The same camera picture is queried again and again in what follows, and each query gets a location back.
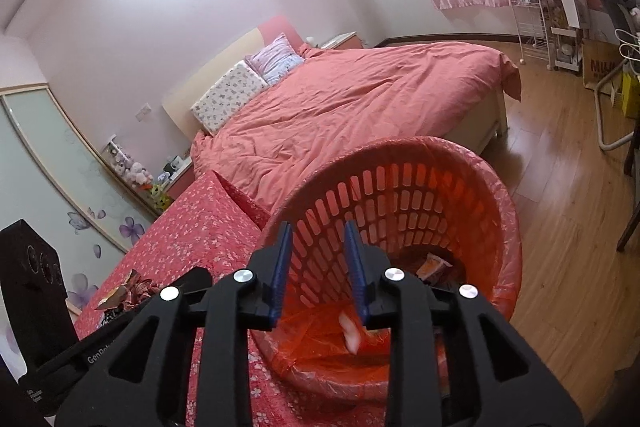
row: bed frame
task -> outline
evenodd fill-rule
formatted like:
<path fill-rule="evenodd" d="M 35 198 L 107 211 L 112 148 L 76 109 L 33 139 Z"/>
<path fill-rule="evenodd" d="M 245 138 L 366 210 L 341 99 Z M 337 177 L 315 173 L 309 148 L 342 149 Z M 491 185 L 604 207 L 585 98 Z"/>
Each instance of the bed frame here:
<path fill-rule="evenodd" d="M 164 110 L 189 140 L 193 140 L 201 129 L 200 124 L 191 114 L 191 106 L 239 60 L 246 55 L 257 53 L 280 33 L 287 36 L 294 49 L 303 43 L 302 38 L 286 18 L 274 17 L 240 37 L 162 100 Z M 507 112 L 504 107 L 504 93 L 501 88 L 497 88 L 469 111 L 462 122 L 443 138 L 479 154 L 492 137 L 496 134 L 501 136 L 506 131 Z"/>

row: patterned pillow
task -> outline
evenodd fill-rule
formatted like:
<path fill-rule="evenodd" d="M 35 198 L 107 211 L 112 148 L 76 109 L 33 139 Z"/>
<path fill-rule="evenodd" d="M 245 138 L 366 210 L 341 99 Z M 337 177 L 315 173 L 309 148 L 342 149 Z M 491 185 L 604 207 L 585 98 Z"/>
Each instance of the patterned pillow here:
<path fill-rule="evenodd" d="M 193 104 L 191 112 L 209 133 L 215 134 L 238 109 L 267 87 L 241 60 Z"/>
<path fill-rule="evenodd" d="M 270 86 L 277 84 L 289 71 L 304 62 L 293 50 L 284 33 L 257 54 L 248 55 L 244 60 Z"/>

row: black speaker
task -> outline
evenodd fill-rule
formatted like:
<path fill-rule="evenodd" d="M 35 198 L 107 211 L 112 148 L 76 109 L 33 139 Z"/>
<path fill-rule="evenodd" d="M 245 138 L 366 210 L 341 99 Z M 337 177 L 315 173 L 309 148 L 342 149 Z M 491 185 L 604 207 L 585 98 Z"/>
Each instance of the black speaker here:
<path fill-rule="evenodd" d="M 58 254 L 23 219 L 0 231 L 0 288 L 28 371 L 78 341 Z"/>

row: wooden floor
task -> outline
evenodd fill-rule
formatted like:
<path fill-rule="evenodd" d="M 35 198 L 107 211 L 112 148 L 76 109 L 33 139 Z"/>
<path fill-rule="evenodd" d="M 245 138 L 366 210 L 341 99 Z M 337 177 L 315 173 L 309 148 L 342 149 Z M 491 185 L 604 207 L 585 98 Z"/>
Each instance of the wooden floor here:
<path fill-rule="evenodd" d="M 518 63 L 516 44 L 486 44 Z M 640 241 L 616 253 L 632 211 L 626 146 L 600 151 L 593 92 L 580 78 L 533 58 L 520 72 L 522 103 L 507 97 L 508 135 L 482 154 L 520 217 L 523 284 L 511 322 L 589 419 L 640 336 Z M 632 131 L 602 101 L 606 141 Z"/>

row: red floral tablecloth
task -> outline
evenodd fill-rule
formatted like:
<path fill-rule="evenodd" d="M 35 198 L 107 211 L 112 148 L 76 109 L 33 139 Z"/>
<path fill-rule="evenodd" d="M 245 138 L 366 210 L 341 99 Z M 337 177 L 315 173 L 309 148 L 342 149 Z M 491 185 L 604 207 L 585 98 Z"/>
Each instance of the red floral tablecloth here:
<path fill-rule="evenodd" d="M 194 266 L 207 268 L 214 281 L 244 267 L 254 251 L 268 214 L 223 178 L 209 171 L 149 228 L 95 293 L 76 321 L 78 335 L 92 333 L 100 322 L 95 310 L 109 290 L 131 269 L 161 287 Z M 202 330 L 198 330 L 191 365 L 187 425 L 193 425 L 196 375 Z M 376 405 L 341 404 L 299 393 L 272 376 L 249 335 L 249 380 L 254 425 L 355 427 L 381 426 L 384 410 Z"/>

